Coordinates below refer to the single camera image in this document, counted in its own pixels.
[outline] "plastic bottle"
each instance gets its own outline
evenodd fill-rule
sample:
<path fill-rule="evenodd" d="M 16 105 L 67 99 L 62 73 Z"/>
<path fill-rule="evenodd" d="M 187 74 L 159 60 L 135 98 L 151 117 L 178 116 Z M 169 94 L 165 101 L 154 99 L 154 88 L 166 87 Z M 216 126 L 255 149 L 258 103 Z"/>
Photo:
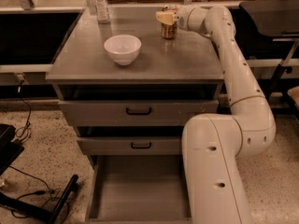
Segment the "plastic bottle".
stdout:
<path fill-rule="evenodd" d="M 94 0 L 96 8 L 97 21 L 99 23 L 110 22 L 107 0 Z"/>

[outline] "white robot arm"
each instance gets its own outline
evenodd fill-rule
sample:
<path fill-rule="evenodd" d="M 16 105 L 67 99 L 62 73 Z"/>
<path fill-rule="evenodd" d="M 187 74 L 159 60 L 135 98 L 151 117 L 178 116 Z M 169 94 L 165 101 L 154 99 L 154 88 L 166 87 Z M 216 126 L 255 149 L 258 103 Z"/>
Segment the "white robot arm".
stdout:
<path fill-rule="evenodd" d="M 185 125 L 182 154 L 193 224 L 253 224 L 235 157 L 263 152 L 276 125 L 263 92 L 235 42 L 227 7 L 186 6 L 157 20 L 210 38 L 224 71 L 232 115 L 202 114 Z"/>

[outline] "speckled floor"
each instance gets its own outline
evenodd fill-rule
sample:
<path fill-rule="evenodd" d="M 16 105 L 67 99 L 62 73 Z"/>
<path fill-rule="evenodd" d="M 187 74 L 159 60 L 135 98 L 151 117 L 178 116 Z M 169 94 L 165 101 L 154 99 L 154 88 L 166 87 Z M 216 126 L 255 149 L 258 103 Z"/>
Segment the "speckled floor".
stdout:
<path fill-rule="evenodd" d="M 77 195 L 70 197 L 70 214 L 65 223 L 84 221 L 93 169 L 75 141 L 62 112 L 54 102 L 35 102 L 30 118 L 31 136 L 25 150 L 13 166 L 44 179 L 52 189 L 64 189 L 73 174 L 79 176 Z M 28 115 L 20 102 L 0 101 L 0 122 L 16 128 L 24 125 Z M 275 142 L 261 155 L 238 160 L 249 204 L 256 224 L 299 223 L 299 125 L 293 116 L 277 116 Z M 7 181 L 0 191 L 17 198 L 24 193 L 45 190 L 43 183 L 8 168 L 2 177 Z M 49 195 L 24 198 L 41 205 Z M 0 208 L 0 224 L 38 224 L 31 218 L 16 219 Z"/>

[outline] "gray table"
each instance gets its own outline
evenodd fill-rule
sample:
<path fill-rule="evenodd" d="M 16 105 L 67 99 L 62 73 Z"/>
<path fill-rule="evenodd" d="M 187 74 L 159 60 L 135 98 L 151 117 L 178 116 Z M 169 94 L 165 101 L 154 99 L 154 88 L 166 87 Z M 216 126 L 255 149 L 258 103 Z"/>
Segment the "gray table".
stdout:
<path fill-rule="evenodd" d="M 57 61 L 47 73 L 50 83 L 208 82 L 223 80 L 209 40 L 178 31 L 163 39 L 155 20 L 160 7 L 113 7 L 111 23 L 98 24 L 86 9 Z M 113 35 L 135 35 L 142 42 L 137 59 L 127 67 L 112 62 L 104 42 Z"/>
<path fill-rule="evenodd" d="M 111 23 L 98 24 L 86 9 L 46 76 L 94 168 L 86 216 L 92 223 L 192 223 L 182 129 L 196 114 L 217 112 L 223 71 L 200 35 L 178 31 L 163 39 L 157 10 L 111 7 Z M 119 34 L 142 42 L 125 67 L 103 47 Z"/>

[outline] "ceramic bowl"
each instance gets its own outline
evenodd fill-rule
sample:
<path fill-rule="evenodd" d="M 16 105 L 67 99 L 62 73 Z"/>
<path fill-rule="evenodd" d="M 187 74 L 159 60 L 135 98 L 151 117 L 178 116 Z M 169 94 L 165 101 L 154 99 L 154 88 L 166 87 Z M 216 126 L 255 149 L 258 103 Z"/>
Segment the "ceramic bowl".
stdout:
<path fill-rule="evenodd" d="M 141 41 L 133 35 L 114 35 L 105 42 L 104 48 L 115 63 L 128 65 L 138 56 Z"/>

